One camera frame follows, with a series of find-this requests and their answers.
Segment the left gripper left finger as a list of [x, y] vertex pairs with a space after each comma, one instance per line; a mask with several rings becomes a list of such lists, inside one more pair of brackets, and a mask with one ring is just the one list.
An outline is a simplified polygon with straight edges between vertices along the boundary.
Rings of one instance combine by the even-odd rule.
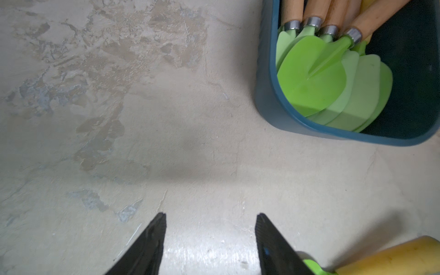
[[158, 275], [163, 257], [167, 222], [158, 213], [107, 275]]

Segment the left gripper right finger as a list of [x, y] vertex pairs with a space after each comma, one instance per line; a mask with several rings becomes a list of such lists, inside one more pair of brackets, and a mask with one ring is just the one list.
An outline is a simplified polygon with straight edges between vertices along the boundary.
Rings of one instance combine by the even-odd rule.
[[257, 215], [255, 235], [263, 275], [313, 275], [264, 213]]

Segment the green shovel wooden handle hidden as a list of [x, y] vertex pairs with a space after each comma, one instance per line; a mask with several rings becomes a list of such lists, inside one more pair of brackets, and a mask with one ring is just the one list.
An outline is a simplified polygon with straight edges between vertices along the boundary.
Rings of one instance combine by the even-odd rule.
[[380, 65], [378, 55], [365, 54], [369, 38], [346, 50], [342, 63], [346, 69], [346, 88], [350, 92], [344, 109], [333, 112], [328, 127], [356, 132], [376, 109], [379, 101]]

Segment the dark teal storage box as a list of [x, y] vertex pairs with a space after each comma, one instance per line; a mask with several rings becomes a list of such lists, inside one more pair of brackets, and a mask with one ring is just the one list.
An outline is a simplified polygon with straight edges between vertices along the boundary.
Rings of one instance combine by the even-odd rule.
[[440, 127], [440, 3], [411, 1], [374, 32], [367, 53], [379, 55], [393, 72], [390, 98], [360, 133], [316, 124], [287, 101], [276, 76], [279, 1], [264, 1], [254, 101], [260, 115], [283, 131], [389, 146], [414, 146]]

